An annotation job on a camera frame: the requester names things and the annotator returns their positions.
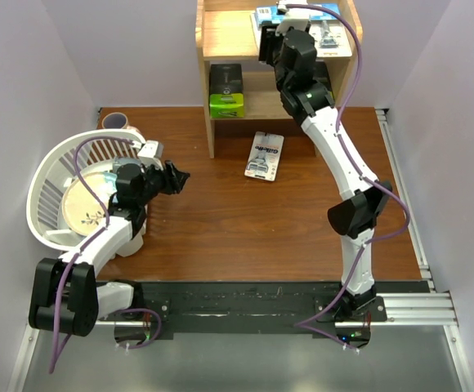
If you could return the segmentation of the white plastic slatted basket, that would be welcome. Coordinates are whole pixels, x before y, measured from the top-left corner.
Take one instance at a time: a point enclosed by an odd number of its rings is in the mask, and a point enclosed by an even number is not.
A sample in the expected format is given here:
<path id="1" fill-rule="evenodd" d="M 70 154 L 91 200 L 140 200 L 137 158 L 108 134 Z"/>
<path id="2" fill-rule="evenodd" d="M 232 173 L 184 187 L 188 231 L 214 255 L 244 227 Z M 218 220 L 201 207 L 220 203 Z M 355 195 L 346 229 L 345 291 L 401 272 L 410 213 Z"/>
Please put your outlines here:
<path id="1" fill-rule="evenodd" d="M 86 131 L 63 140 L 41 161 L 26 200 L 26 220 L 32 235 L 43 245 L 61 252 L 77 245 L 83 236 L 65 222 L 63 198 L 81 173 L 108 171 L 116 158 L 135 158 L 145 137 L 130 129 Z"/>

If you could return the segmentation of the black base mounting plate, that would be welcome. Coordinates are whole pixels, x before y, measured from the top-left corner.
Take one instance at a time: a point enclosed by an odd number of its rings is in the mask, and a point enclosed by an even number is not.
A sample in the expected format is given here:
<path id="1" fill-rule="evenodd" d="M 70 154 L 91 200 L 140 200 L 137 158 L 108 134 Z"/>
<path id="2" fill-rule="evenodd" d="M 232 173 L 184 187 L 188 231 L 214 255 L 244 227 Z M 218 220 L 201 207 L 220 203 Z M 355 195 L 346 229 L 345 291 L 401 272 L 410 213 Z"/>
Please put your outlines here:
<path id="1" fill-rule="evenodd" d="M 387 321 L 383 299 L 371 291 L 359 300 L 338 282 L 142 282 L 134 304 L 105 316 L 119 341 L 139 343 L 178 333 L 335 336 L 347 344 L 368 341 L 372 323 Z"/>

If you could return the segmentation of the white Gillette razor blister pack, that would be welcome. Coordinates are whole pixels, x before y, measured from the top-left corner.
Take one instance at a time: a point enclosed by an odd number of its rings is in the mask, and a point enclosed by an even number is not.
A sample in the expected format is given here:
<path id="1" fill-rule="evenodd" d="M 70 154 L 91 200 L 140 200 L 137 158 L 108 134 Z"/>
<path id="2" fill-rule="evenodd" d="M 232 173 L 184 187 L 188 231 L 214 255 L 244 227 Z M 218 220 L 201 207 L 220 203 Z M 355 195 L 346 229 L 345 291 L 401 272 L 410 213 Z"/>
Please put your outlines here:
<path id="1" fill-rule="evenodd" d="M 273 182 L 279 170 L 284 137 L 258 131 L 244 170 L 246 177 Z"/>

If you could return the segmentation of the blue razor blister pack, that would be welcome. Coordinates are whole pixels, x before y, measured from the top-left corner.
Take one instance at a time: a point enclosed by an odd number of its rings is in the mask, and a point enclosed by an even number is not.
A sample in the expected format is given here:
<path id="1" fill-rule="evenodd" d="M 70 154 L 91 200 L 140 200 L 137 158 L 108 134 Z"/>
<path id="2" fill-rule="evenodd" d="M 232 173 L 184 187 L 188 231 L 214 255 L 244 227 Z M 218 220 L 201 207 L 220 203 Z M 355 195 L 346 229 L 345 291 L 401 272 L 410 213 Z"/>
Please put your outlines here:
<path id="1" fill-rule="evenodd" d="M 330 14 L 310 10 L 310 23 L 309 34 L 315 40 L 319 59 L 351 56 L 348 31 L 339 20 Z"/>
<path id="2" fill-rule="evenodd" d="M 279 15 L 277 6 L 257 7 L 250 15 L 254 31 L 261 31 L 263 26 L 277 29 L 279 24 Z"/>

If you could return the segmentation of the purple and pink mug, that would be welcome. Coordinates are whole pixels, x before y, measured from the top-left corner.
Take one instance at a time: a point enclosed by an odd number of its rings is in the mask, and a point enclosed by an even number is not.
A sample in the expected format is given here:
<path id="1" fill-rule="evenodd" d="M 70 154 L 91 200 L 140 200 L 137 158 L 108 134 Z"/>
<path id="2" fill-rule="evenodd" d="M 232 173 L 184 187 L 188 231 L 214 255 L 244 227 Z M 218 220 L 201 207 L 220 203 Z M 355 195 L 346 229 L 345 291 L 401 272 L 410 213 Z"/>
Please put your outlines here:
<path id="1" fill-rule="evenodd" d="M 103 129 L 126 129 L 129 126 L 129 120 L 126 114 L 113 112 L 103 117 L 101 126 Z"/>

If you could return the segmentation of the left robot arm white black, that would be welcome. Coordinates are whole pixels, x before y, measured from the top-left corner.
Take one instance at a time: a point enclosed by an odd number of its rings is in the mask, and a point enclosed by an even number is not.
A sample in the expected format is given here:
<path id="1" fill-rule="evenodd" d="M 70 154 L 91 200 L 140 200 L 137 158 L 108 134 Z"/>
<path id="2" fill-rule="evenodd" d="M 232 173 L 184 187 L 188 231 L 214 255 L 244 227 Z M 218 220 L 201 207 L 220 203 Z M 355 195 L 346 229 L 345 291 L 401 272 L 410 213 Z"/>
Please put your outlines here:
<path id="1" fill-rule="evenodd" d="M 114 191 L 100 205 L 97 227 L 57 258 L 43 258 L 34 273 L 29 325 L 69 336 L 87 336 L 96 320 L 118 312 L 140 318 L 145 301 L 138 284 L 100 285 L 98 273 L 129 243 L 137 244 L 147 218 L 146 207 L 160 194 L 179 194 L 190 179 L 171 161 L 163 167 L 124 163 L 110 171 Z"/>

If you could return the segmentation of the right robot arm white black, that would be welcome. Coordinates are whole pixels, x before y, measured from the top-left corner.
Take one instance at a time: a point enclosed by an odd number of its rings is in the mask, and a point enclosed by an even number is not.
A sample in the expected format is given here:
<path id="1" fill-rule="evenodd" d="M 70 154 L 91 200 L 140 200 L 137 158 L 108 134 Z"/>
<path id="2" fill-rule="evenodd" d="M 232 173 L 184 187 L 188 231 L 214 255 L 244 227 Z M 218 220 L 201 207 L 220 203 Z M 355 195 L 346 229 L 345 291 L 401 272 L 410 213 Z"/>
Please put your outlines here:
<path id="1" fill-rule="evenodd" d="M 285 112 L 313 142 L 338 187 L 342 201 L 327 216 L 341 238 L 343 274 L 328 308 L 356 321 L 376 298 L 371 242 L 392 187 L 378 180 L 351 143 L 329 90 L 315 78 L 316 57 L 308 29 L 277 33 L 273 24 L 262 26 L 258 59 L 273 68 Z"/>

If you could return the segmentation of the aluminium frame rail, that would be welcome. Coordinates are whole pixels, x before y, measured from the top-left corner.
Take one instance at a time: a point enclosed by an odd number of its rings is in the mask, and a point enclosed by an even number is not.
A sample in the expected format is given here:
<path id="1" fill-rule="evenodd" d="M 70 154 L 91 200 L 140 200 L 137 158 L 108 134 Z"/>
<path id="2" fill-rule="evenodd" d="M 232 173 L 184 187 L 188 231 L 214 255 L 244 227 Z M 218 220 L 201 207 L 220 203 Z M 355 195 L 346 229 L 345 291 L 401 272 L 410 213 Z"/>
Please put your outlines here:
<path id="1" fill-rule="evenodd" d="M 165 162 L 168 160 L 163 160 L 161 158 L 162 165 L 157 167 L 163 167 Z M 77 179 L 79 179 L 91 195 L 96 198 L 99 204 L 102 204 L 100 199 L 95 195 L 95 193 L 89 188 L 83 179 L 83 174 L 78 168 L 78 165 L 74 166 L 75 174 Z M 66 252 L 59 252 L 59 256 L 62 256 Z M 139 284 L 142 282 L 131 281 L 131 280 L 113 280 L 107 283 L 113 282 L 131 282 Z M 375 283 L 376 294 L 380 296 L 385 304 L 387 312 L 387 321 L 385 322 L 375 322 L 373 325 L 385 324 L 385 323 L 396 323 L 402 326 L 443 326 L 443 327 L 453 327 L 456 324 L 456 317 L 454 313 L 453 303 L 451 297 L 446 293 L 432 292 L 428 285 L 424 282 L 417 282 L 413 285 L 410 292 L 404 292 L 400 284 L 388 284 L 383 287 L 379 287 Z M 99 318 L 96 320 L 94 327 L 104 318 Z M 36 328 L 30 327 L 36 332 L 45 331 L 38 330 Z M 65 347 L 68 339 L 72 336 L 69 336 L 64 333 L 55 335 L 51 331 L 52 335 L 52 356 L 54 359 L 58 359 L 62 350 Z M 344 350 L 354 350 L 359 351 L 367 345 L 369 341 L 353 341 L 349 344 L 341 342 L 335 336 L 327 336 L 325 338 L 336 341 Z M 116 339 L 118 346 L 124 348 L 125 350 L 135 350 L 141 347 L 144 347 L 154 341 L 162 340 L 156 336 L 151 337 L 150 339 L 145 339 L 143 342 L 139 343 L 137 341 L 125 340 L 119 341 Z"/>

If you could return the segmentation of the grey cup in basket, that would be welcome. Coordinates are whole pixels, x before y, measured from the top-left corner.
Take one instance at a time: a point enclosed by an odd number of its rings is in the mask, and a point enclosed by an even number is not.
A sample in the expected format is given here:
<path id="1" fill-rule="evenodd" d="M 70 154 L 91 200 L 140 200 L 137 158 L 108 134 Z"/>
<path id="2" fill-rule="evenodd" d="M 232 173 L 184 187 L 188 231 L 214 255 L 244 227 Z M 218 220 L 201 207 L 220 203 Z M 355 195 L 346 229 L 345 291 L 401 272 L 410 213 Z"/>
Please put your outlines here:
<path id="1" fill-rule="evenodd" d="M 129 157 L 116 157 L 112 163 L 111 171 L 116 173 L 121 166 L 128 165 L 128 164 L 135 164 L 138 167 L 141 166 L 141 161 L 137 158 L 129 158 Z"/>

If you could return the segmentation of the cream and teal plate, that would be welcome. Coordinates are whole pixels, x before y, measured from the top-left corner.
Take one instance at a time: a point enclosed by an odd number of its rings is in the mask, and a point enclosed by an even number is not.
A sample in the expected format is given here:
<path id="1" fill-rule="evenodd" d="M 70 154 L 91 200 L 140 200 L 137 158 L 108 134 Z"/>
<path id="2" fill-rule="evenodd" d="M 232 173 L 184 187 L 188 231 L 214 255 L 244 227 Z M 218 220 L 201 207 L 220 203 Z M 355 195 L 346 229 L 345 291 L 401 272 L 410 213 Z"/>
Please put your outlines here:
<path id="1" fill-rule="evenodd" d="M 83 175 L 83 179 L 100 201 L 108 208 L 110 196 L 116 192 L 117 176 L 109 171 Z M 62 199 L 65 223 L 77 234 L 87 237 L 98 227 L 105 212 L 83 183 L 76 179 L 65 191 Z"/>

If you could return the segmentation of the wooden two-tier shelf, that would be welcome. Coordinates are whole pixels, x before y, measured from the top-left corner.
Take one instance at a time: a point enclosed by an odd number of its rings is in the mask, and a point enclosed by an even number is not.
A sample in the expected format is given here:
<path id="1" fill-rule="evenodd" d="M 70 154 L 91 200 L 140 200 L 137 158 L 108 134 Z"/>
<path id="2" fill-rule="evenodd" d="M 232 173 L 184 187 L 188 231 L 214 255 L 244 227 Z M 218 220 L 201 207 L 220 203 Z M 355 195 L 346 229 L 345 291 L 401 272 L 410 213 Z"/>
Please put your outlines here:
<path id="1" fill-rule="evenodd" d="M 215 125 L 222 119 L 211 118 L 208 94 L 210 65 L 219 60 L 237 63 L 258 59 L 258 46 L 250 15 L 259 6 L 274 5 L 277 1 L 197 1 L 195 42 L 203 89 L 203 109 L 208 138 L 208 155 L 215 157 Z M 355 30 L 359 42 L 363 27 L 354 1 L 308 1 L 335 3 L 341 16 Z M 348 37 L 352 54 L 348 58 L 324 58 L 334 98 L 339 104 L 347 95 L 348 84 L 355 73 L 357 49 Z M 275 88 L 272 68 L 259 72 L 244 72 L 244 118 L 242 120 L 290 119 L 280 102 Z"/>

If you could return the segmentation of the white bowl under basket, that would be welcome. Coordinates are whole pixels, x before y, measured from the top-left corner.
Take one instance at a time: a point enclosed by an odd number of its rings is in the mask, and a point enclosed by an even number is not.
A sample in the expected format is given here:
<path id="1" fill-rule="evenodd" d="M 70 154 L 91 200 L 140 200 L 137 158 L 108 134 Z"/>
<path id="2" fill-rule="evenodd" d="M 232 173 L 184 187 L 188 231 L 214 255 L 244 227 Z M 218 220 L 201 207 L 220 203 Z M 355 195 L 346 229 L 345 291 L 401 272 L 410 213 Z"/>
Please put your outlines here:
<path id="1" fill-rule="evenodd" d="M 137 253 L 144 244 L 144 239 L 143 239 L 144 234 L 145 234 L 145 228 L 142 228 L 132 240 L 122 245 L 116 251 L 115 254 L 121 257 L 128 257 Z"/>

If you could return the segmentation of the black green razor box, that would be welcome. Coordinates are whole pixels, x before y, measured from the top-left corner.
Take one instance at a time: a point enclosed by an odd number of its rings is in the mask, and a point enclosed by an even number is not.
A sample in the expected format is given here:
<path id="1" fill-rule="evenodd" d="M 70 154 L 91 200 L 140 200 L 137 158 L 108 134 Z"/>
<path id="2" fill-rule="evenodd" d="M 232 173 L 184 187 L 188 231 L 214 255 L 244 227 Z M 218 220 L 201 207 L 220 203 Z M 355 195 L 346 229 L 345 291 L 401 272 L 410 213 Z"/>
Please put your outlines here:
<path id="1" fill-rule="evenodd" d="M 333 88 L 331 84 L 331 78 L 329 76 L 329 71 L 327 65 L 323 61 L 317 61 L 315 63 L 315 71 L 314 71 L 315 80 L 323 84 L 329 95 L 329 102 L 331 106 L 335 106 L 335 99 L 333 94 Z"/>
<path id="2" fill-rule="evenodd" d="M 212 64 L 208 103 L 211 118 L 244 117 L 244 80 L 241 64 Z"/>

